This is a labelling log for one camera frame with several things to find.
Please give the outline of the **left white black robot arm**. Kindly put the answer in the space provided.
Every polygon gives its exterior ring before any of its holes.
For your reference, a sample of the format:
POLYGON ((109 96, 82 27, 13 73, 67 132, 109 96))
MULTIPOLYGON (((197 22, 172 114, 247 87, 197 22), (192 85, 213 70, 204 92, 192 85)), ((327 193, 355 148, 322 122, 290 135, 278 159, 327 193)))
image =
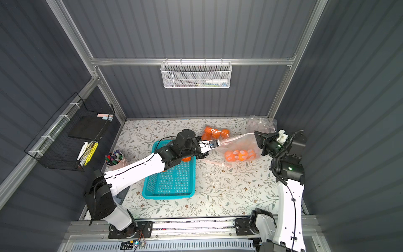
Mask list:
POLYGON ((164 146, 157 143, 156 149, 139 161, 109 172, 93 171, 84 192, 90 224, 104 220, 121 232, 135 227, 131 213, 115 201, 116 195, 144 178, 179 165, 185 158, 204 159, 220 146, 219 140, 203 141, 190 129, 170 138, 171 142, 164 146))

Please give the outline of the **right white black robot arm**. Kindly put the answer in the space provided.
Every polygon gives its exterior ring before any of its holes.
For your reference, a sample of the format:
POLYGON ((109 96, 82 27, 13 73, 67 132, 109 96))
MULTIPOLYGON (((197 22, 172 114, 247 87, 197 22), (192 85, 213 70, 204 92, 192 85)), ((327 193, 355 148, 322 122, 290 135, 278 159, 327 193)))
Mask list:
POLYGON ((294 133, 254 133, 262 155, 271 157, 270 171, 276 178, 279 212, 255 209, 251 215, 251 231, 262 240, 264 252, 304 252, 302 232, 302 198, 305 171, 301 164, 307 137, 303 130, 294 133))

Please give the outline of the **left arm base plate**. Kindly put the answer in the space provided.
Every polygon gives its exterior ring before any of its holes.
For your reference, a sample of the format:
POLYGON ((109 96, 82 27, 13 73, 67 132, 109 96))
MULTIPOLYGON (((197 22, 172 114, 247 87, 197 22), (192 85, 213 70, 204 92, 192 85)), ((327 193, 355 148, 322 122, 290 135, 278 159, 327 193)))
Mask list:
POLYGON ((110 224, 109 226, 109 239, 140 239, 140 238, 150 238, 153 230, 152 221, 141 221, 135 222, 129 225, 122 231, 119 231, 115 226, 110 224))

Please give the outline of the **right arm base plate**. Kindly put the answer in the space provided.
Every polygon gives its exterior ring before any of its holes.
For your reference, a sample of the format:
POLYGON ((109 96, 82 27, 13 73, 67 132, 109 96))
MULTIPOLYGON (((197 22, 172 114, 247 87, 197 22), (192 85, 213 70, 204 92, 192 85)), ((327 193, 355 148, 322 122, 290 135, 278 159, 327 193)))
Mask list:
POLYGON ((259 231, 250 222, 250 218, 235 218, 233 225, 237 236, 259 235, 259 231))

